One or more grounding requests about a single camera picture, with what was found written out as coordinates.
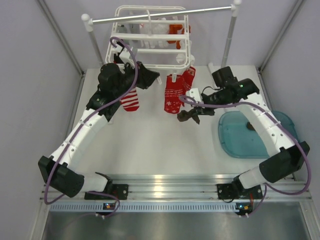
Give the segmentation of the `brown grey sock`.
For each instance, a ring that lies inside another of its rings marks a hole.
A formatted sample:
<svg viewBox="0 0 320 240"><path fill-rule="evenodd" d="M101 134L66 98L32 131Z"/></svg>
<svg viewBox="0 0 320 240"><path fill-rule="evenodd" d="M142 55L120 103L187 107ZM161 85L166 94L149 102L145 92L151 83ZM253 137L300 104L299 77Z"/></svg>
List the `brown grey sock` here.
<svg viewBox="0 0 320 240"><path fill-rule="evenodd" d="M255 131L255 128L252 126L252 124L251 124L250 122L247 122L247 123L246 123L246 127L247 127L247 129L250 130L250 131Z"/></svg>
<svg viewBox="0 0 320 240"><path fill-rule="evenodd" d="M198 125L200 124L199 114L195 109L192 109L190 111L182 110L177 114L177 119L179 122L186 122L189 119L192 119L195 121Z"/></svg>

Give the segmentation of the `white clip sock hanger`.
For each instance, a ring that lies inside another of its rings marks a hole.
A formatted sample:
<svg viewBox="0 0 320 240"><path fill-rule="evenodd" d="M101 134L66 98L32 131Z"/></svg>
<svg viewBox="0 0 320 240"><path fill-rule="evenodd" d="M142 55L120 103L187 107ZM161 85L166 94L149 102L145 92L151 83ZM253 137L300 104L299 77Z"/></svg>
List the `white clip sock hanger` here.
<svg viewBox="0 0 320 240"><path fill-rule="evenodd" d="M182 6L142 6L121 5L115 11L116 17L146 15L146 19L115 22L111 36L122 39L127 45L137 49L137 61L156 72L182 73L194 65L195 58L191 53L191 27L187 15L157 16L158 13L183 11ZM139 34L119 33L120 24L139 24ZM185 34L169 34L170 25L182 25ZM181 49L168 41L181 41Z"/></svg>

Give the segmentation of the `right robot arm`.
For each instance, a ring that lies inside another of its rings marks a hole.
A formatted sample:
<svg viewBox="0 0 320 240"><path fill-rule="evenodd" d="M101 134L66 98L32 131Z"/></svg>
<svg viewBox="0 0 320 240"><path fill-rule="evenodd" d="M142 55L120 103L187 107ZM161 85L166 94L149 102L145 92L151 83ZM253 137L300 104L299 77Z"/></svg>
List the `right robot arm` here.
<svg viewBox="0 0 320 240"><path fill-rule="evenodd" d="M272 183L299 171L307 169L305 187L296 192L304 193L311 183L311 167L308 161L309 145L299 142L276 119L260 94L260 89L249 78L238 80L229 66L212 73L217 90L206 95L197 88L187 91L188 104L192 105L191 117L214 115L216 109L238 109L253 126L262 140L268 158L258 166L236 176L231 185L238 198L246 198L252 188L261 184L270 187Z"/></svg>

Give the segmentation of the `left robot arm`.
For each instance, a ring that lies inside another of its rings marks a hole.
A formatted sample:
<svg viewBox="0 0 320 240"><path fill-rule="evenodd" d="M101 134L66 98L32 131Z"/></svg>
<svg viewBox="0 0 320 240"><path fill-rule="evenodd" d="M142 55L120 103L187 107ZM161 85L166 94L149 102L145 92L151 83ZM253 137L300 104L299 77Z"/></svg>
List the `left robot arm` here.
<svg viewBox="0 0 320 240"><path fill-rule="evenodd" d="M113 118L121 101L136 96L136 88L148 89L159 77L159 72L147 69L142 62L137 62L137 66L126 63L123 70L116 63L103 65L97 76L97 90L79 122L57 150L38 161L46 187L69 198L84 192L96 192L103 199L109 198L113 186L107 175L99 172L84 175L77 173L76 168L96 134Z"/></svg>

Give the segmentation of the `red snowflake sock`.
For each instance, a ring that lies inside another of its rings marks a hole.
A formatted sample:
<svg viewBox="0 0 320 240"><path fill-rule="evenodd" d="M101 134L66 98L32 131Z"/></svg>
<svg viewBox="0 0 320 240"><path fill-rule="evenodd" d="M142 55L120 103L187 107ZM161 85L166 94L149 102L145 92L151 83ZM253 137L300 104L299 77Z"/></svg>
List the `red snowflake sock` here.
<svg viewBox="0 0 320 240"><path fill-rule="evenodd" d="M172 80L173 76L170 74L166 77L166 86L164 90L164 111L169 114L178 114L182 102L179 96L183 94L183 77L177 75L175 82Z"/></svg>

